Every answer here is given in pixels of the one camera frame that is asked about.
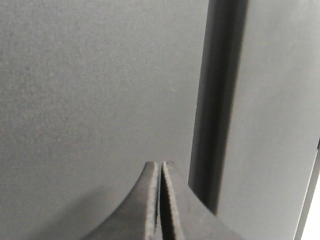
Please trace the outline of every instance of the curved black piece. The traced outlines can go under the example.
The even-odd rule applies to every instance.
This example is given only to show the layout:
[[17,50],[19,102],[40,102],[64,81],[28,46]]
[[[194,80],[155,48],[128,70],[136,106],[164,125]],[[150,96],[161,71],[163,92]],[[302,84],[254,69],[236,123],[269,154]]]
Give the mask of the curved black piece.
[[147,162],[130,193],[100,226],[82,240],[151,240],[154,238],[159,168]]
[[164,240],[241,240],[199,201],[181,179],[174,163],[162,164],[160,181]]

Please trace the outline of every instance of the gray wall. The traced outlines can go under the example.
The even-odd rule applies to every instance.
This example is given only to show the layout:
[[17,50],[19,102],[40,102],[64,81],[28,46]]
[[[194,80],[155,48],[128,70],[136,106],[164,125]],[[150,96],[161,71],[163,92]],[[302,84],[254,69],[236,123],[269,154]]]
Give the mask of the gray wall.
[[187,179],[207,8],[0,2],[0,239],[82,237],[146,161]]
[[218,217],[293,240],[320,134],[320,1],[249,1]]

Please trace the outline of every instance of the gray panel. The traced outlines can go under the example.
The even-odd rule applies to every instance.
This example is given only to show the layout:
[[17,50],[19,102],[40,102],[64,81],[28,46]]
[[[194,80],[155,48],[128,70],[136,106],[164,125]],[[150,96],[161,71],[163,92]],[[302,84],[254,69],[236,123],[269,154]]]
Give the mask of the gray panel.
[[320,133],[320,1],[250,1],[218,217],[293,240]]
[[84,236],[146,161],[187,179],[207,8],[1,1],[0,239]]

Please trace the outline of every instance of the vertical groove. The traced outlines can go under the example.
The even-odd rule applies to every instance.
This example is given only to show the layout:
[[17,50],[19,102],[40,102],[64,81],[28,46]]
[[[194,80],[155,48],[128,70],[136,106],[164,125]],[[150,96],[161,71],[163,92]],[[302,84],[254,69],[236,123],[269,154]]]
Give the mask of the vertical groove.
[[210,0],[189,185],[216,213],[247,0]]

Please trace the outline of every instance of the dark vertical strip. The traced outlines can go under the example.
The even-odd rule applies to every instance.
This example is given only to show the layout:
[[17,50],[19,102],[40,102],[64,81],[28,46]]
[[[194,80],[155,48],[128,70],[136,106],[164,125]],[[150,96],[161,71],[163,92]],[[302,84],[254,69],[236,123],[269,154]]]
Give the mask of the dark vertical strip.
[[160,219],[162,236],[165,240],[175,240],[175,229],[173,224],[173,216],[170,208],[169,191],[166,186],[165,173],[161,170],[160,180]]
[[309,213],[309,209],[310,209],[310,206],[311,206],[312,198],[314,197],[314,192],[315,192],[315,189],[316,189],[317,180],[319,178],[319,172],[320,172],[320,151],[319,151],[319,147],[320,147],[320,140],[319,140],[319,143],[318,143],[317,155],[316,155],[316,158],[315,158],[312,174],[311,174],[311,177],[310,177],[309,186],[308,186],[308,189],[306,191],[306,196],[305,196],[305,199],[304,199],[303,208],[302,208],[302,212],[301,212],[301,215],[300,215],[299,224],[298,224],[298,227],[297,227],[296,232],[295,232],[294,240],[300,240],[301,237],[302,237],[302,234],[304,232],[304,228],[305,228],[305,225],[306,225],[306,221],[307,221],[307,218],[308,218],[308,213]]
[[214,213],[247,5],[247,0],[210,0],[208,7],[189,185]]

